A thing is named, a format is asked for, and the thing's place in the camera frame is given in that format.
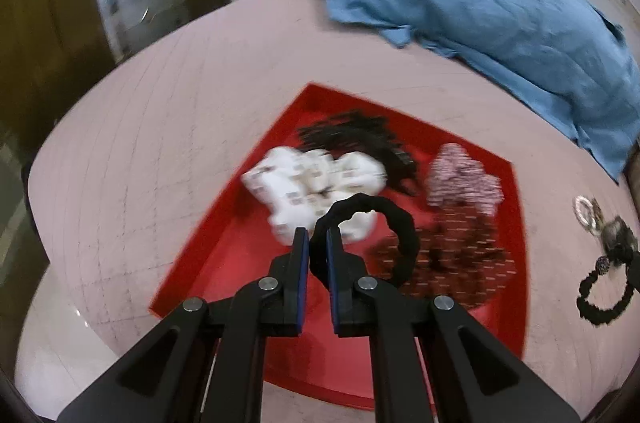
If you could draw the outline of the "red dotted scrunchie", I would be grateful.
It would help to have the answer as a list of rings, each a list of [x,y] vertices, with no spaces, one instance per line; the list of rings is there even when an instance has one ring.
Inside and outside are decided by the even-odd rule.
[[[487,304],[516,275],[499,247],[491,218],[469,204],[439,209],[433,224],[416,230],[420,242],[411,277],[399,287],[415,299],[448,295],[466,309]]]

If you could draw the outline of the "red white checkered scrunchie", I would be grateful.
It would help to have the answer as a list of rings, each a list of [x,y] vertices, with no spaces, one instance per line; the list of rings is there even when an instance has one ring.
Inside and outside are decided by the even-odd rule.
[[[440,147],[424,184],[427,204],[432,207],[464,203],[484,216],[495,217],[503,200],[500,179],[487,174],[484,165],[457,143]]]

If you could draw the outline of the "grey satin scrunchie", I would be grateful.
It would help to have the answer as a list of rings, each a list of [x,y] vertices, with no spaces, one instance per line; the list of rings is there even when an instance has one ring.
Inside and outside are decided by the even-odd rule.
[[[615,267],[630,264],[638,252],[638,239],[620,216],[604,225],[601,242],[605,256]]]

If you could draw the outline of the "white patterned scrunchie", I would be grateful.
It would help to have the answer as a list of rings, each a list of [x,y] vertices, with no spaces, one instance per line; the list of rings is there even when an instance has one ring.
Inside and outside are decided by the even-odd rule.
[[[382,163],[362,152],[333,157],[318,149],[307,152],[276,146],[241,181],[269,209],[268,223],[283,245],[293,243],[298,228],[314,231],[331,206],[357,193],[377,195],[386,187]]]

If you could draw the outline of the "black claw hair clip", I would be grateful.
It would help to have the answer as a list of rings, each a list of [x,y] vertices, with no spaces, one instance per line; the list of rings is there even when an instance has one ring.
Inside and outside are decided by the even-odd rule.
[[[344,155],[362,152],[381,163],[387,186],[409,196],[419,194],[418,163],[387,126],[387,118],[352,110],[297,129],[299,148]]]

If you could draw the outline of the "pink quilted bed cover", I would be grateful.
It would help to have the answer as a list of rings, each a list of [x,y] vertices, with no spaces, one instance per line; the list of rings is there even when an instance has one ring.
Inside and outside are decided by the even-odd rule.
[[[580,414],[623,385],[639,357],[639,307],[603,327],[579,317],[578,283],[600,247],[573,202],[590,196],[635,226],[627,187],[484,77],[335,25],[322,0],[239,0],[209,13],[116,68],[54,128],[28,197],[81,328],[115,354],[151,330],[149,303],[196,224],[310,82],[510,161],[527,239],[526,363]]]

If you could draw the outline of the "blue blanket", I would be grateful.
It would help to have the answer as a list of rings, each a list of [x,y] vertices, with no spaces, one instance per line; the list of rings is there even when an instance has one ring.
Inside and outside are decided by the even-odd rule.
[[[620,177],[639,135],[639,69],[588,0],[326,0],[329,17],[457,58]]]

